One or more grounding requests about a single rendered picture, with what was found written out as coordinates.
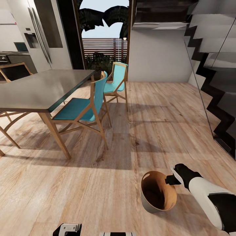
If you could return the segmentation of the trash can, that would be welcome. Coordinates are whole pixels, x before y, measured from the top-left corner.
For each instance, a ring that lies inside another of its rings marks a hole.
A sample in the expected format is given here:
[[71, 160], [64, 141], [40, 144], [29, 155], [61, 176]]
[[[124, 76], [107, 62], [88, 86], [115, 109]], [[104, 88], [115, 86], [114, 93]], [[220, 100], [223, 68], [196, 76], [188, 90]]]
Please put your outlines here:
[[149, 213], [172, 209], [177, 202], [174, 185], [166, 184], [167, 176], [159, 171], [146, 172], [141, 179], [141, 202]]

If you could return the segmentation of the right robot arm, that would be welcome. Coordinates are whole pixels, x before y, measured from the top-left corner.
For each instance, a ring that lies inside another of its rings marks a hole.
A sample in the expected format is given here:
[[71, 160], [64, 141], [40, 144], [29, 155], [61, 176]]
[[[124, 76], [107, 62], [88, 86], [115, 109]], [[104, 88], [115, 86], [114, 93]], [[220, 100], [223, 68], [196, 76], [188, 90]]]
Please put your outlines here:
[[236, 194], [209, 182], [183, 163], [170, 168], [173, 175], [167, 176], [166, 184], [182, 184], [218, 230], [236, 236]]

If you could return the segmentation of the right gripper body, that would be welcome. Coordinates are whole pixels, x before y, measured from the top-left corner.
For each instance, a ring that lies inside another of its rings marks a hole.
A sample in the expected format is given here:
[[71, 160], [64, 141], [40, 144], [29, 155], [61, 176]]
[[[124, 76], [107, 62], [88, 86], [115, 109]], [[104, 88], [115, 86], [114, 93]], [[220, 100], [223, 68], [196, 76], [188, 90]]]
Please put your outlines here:
[[174, 174], [171, 175], [171, 176], [167, 176], [167, 180], [168, 180], [168, 183], [170, 185], [179, 185], [179, 184], [182, 184], [176, 177], [174, 177]]

